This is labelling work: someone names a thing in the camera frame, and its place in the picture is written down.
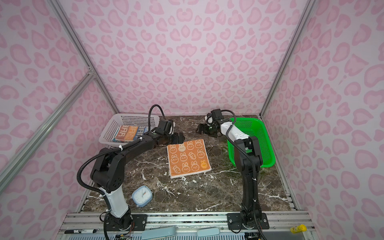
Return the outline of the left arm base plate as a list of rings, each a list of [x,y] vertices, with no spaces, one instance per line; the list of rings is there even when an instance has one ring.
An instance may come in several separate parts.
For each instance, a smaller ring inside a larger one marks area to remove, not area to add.
[[[107,232],[117,231],[144,231],[147,224],[147,215],[125,215],[122,218],[116,218],[108,214],[104,220],[104,229]]]

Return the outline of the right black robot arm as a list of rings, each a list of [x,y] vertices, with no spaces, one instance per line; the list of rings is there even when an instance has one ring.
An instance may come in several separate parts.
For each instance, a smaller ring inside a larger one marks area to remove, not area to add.
[[[234,160],[243,181],[243,200],[241,217],[248,228],[255,228],[262,220],[262,208],[259,201],[258,176],[263,164],[260,142],[239,130],[232,121],[215,121],[211,124],[199,124],[196,133],[217,137],[226,136],[234,147]]]

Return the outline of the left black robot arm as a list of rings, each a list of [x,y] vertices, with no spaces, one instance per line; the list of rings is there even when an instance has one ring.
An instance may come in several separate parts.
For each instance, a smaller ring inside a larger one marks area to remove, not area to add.
[[[183,133],[165,135],[146,133],[122,147],[100,152],[91,171],[91,179],[98,186],[97,190],[102,192],[109,209],[108,218],[111,221],[125,228],[132,222],[131,210],[122,190],[126,164],[147,151],[182,144],[184,141]]]

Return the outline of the white perforated plastic basket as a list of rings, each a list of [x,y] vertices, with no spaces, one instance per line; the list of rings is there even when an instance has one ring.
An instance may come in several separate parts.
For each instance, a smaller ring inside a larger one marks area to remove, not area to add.
[[[110,147],[118,147],[128,143],[116,143],[112,141],[117,128],[122,125],[148,127],[148,115],[143,114],[115,114],[107,123],[99,137],[99,143]]]

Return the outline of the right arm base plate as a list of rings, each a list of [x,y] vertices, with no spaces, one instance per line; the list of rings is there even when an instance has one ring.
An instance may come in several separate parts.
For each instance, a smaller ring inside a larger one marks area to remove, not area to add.
[[[255,221],[252,220],[250,223],[245,224],[245,221],[242,219],[240,213],[228,213],[226,216],[229,230],[257,230]],[[262,218],[258,221],[258,223],[260,224],[262,230],[270,229],[270,224],[265,213],[262,213]]]

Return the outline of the striped rabbit text towel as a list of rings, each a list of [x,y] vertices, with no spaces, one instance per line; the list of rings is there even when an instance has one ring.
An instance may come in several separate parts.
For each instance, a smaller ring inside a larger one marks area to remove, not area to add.
[[[128,143],[137,140],[145,132],[148,131],[148,127],[144,126],[129,126],[122,125],[115,131],[112,141],[116,143]]]

